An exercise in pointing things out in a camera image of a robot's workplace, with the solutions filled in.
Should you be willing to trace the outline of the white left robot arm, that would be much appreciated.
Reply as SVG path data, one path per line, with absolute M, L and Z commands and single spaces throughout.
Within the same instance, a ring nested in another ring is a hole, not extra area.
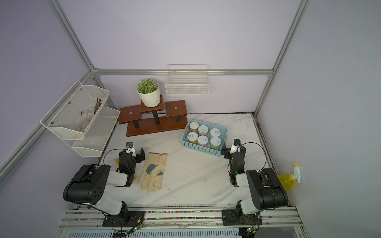
M 119 153 L 119 169 L 111 170 L 109 165 L 83 165 L 65 187 L 63 198 L 75 204 L 96 208 L 109 216 L 127 213 L 125 202 L 108 194 L 106 186 L 129 187 L 135 179 L 137 163 L 145 160 L 145 151 L 138 154 L 133 148 Z

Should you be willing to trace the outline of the tan label can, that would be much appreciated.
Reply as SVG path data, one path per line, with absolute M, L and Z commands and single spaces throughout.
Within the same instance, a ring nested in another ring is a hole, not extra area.
M 194 131 L 187 134 L 187 140 L 189 143 L 197 144 L 198 141 L 198 134 Z

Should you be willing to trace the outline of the yellow label can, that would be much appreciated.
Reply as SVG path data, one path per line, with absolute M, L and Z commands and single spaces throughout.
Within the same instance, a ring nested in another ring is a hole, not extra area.
M 220 137 L 221 136 L 221 130 L 218 129 L 218 128 L 212 128 L 210 130 L 210 138 L 214 138 L 214 137 Z

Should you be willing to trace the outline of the green label can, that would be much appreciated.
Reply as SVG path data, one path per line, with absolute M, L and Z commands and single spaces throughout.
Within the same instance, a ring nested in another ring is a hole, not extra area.
M 222 141 L 219 137 L 212 137 L 210 139 L 210 148 L 213 150 L 219 150 L 221 143 Z

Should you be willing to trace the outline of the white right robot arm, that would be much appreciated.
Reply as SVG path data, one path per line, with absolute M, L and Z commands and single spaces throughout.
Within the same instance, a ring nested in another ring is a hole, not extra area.
M 245 170 L 246 149 L 236 145 L 232 148 L 223 146 L 221 154 L 229 160 L 228 174 L 231 185 L 247 187 L 250 192 L 249 198 L 237 202 L 237 218 L 288 205 L 287 192 L 273 169 Z

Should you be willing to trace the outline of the orange can white lid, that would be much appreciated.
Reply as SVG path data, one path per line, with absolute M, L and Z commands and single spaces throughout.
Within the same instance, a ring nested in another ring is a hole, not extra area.
M 197 129 L 199 136 L 208 136 L 209 128 L 205 125 L 200 125 Z

